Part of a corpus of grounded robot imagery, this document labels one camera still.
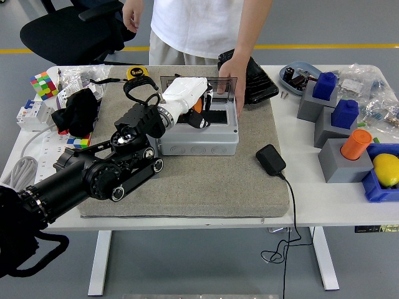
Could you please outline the person's left hand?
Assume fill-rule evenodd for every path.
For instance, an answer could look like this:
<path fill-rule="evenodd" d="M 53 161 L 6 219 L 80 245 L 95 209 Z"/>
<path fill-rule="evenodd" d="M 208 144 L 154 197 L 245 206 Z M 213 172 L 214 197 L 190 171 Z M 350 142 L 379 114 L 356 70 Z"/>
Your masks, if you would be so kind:
<path fill-rule="evenodd" d="M 220 70 L 220 77 L 236 78 L 235 98 L 236 113 L 239 118 L 244 107 L 244 96 L 246 91 L 246 69 L 250 56 L 241 53 L 234 53 L 232 58 L 225 62 Z"/>

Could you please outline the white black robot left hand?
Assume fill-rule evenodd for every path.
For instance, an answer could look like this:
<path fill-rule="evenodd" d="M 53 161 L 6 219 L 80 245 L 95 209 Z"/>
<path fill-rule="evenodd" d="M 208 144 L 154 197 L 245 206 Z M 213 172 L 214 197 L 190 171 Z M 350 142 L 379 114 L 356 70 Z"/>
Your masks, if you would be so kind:
<path fill-rule="evenodd" d="M 213 88 L 205 77 L 177 77 L 162 93 L 158 111 L 166 130 L 183 116 L 194 128 L 207 128 L 210 122 L 202 115 L 213 100 Z"/>

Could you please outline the person's right hand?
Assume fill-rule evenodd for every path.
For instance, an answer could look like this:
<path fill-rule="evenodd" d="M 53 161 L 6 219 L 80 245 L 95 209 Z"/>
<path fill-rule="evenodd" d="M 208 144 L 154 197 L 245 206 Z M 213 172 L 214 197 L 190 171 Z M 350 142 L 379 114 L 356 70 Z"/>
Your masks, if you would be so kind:
<path fill-rule="evenodd" d="M 143 11 L 143 2 L 139 0 L 126 0 L 122 8 L 123 23 L 133 33 L 137 33 L 140 17 Z"/>

